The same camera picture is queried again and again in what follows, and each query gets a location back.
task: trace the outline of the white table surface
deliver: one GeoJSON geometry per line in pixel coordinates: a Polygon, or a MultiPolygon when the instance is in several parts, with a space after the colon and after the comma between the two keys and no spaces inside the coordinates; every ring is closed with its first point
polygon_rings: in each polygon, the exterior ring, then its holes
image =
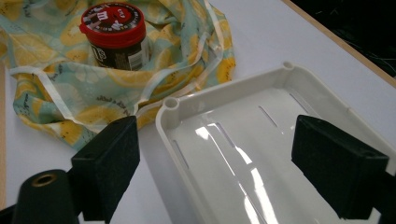
{"type": "MultiPolygon", "coordinates": [[[[211,0],[228,18],[237,66],[234,79],[275,68],[284,61],[317,74],[376,132],[396,147],[396,90],[333,43],[280,0],[211,0]]],[[[31,175],[71,168],[76,153],[23,125],[12,109],[16,81],[6,77],[7,205],[16,202],[31,175]]],[[[165,146],[149,125],[139,132],[141,162],[112,223],[195,223],[165,146]]]]}

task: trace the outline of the wooden table edge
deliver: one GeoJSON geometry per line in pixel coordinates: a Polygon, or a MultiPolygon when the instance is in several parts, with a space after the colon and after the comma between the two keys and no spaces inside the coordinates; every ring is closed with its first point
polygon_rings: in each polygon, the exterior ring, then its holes
{"type": "Polygon", "coordinates": [[[0,62],[0,210],[6,207],[6,74],[0,62]]]}
{"type": "Polygon", "coordinates": [[[345,42],[343,39],[335,35],[332,31],[327,29],[325,26],[323,26],[320,22],[312,18],[308,13],[303,11],[300,7],[295,5],[293,2],[290,0],[282,0],[287,6],[289,6],[291,9],[293,9],[295,12],[297,12],[301,17],[309,21],[312,25],[314,25],[318,30],[320,30],[323,34],[325,34],[327,37],[329,37],[332,41],[334,41],[338,46],[340,46],[342,49],[344,49],[346,52],[348,52],[350,55],[352,55],[354,58],[356,58],[358,61],[360,61],[362,64],[364,64],[367,68],[372,70],[375,74],[377,74],[379,77],[384,79],[386,82],[388,82],[389,85],[392,87],[396,88],[396,79],[391,77],[388,73],[386,73],[384,70],[379,68],[376,64],[368,60],[366,57],[364,57],[362,54],[360,54],[357,50],[353,49],[350,47],[347,42],[345,42]]]}

